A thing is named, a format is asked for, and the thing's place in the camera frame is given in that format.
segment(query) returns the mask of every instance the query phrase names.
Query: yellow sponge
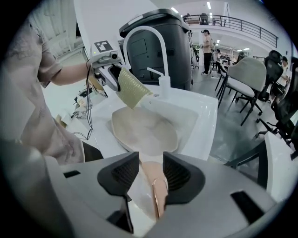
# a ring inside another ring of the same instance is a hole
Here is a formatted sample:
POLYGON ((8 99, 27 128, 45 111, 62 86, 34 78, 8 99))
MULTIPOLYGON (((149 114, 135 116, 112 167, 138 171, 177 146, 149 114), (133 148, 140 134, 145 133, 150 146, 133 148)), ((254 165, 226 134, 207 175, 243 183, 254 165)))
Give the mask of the yellow sponge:
POLYGON ((144 86, 129 70, 122 68, 118 82, 120 92, 116 92, 118 97, 131 109, 147 94, 152 92, 144 86))

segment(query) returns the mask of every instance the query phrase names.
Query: trash bin lid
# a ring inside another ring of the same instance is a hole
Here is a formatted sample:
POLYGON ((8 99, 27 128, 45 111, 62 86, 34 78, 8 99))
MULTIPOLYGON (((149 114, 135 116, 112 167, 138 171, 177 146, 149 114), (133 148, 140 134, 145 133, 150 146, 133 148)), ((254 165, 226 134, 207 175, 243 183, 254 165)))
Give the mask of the trash bin lid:
POLYGON ((134 19, 132 19, 131 21, 129 21, 128 23, 126 23, 124 26, 122 26, 119 29, 120 36, 125 38, 132 29, 138 26, 143 26, 147 24, 149 21, 156 20, 159 18, 174 18, 176 20, 179 20, 184 32, 188 32, 190 30, 188 24, 182 21, 182 18, 178 13, 175 13, 170 9, 157 9, 157 10, 139 15, 134 19))

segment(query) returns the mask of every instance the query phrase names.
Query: beige bowl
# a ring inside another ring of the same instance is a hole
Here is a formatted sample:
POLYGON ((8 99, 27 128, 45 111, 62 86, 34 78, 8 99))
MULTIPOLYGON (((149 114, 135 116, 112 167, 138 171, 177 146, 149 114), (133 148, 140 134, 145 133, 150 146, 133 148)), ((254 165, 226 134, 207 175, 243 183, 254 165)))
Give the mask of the beige bowl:
POLYGON ((112 129, 125 149, 149 157, 173 152, 178 147, 174 127, 164 117, 145 108, 124 107, 113 112, 112 129))

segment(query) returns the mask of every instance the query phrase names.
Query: ceiling light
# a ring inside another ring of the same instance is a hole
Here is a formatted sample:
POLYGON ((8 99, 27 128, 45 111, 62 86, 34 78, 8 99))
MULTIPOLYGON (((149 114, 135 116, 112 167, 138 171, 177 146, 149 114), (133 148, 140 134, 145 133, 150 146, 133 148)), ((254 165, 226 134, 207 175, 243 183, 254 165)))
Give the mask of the ceiling light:
POLYGON ((175 13, 178 13, 178 11, 177 11, 175 8, 171 7, 171 9, 172 9, 175 13))

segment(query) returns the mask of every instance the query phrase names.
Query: headrest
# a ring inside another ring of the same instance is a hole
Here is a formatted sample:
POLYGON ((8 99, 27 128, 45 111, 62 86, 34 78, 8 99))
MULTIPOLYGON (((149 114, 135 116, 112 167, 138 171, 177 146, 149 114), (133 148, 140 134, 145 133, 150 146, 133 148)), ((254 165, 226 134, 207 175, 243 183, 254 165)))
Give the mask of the headrest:
POLYGON ((283 58, 283 56, 277 52, 276 50, 271 50, 269 55, 268 55, 268 59, 274 61, 275 63, 281 64, 281 59, 283 58))

